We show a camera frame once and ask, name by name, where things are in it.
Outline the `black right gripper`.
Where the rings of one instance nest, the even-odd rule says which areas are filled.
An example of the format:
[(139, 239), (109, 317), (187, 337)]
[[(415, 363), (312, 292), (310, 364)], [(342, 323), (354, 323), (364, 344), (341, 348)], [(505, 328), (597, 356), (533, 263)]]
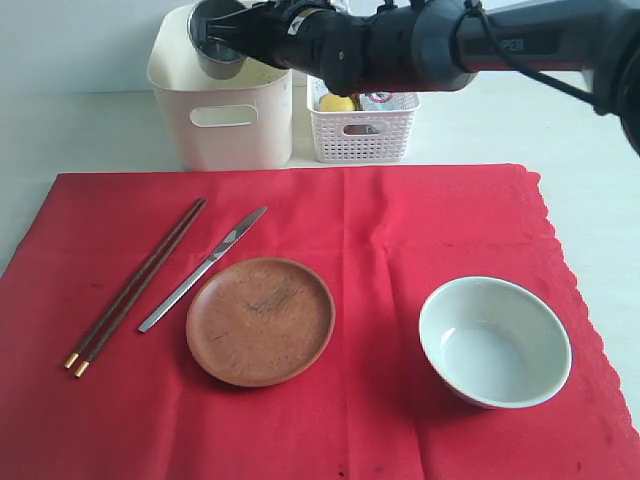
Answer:
[(371, 16), (337, 11), (327, 1), (269, 1), (261, 6), (204, 6), (207, 31), (243, 56), (303, 72), (349, 96), (417, 91), (412, 38), (418, 12), (385, 3)]

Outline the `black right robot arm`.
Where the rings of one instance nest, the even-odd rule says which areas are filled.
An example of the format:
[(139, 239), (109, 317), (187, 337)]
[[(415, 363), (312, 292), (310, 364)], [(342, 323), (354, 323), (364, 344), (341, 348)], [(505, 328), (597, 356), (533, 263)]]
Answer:
[(197, 38), (324, 81), (329, 91), (453, 92), (483, 71), (515, 71), (618, 117), (639, 144), (635, 1), (382, 3), (362, 17), (327, 1), (261, 1), (195, 24)]

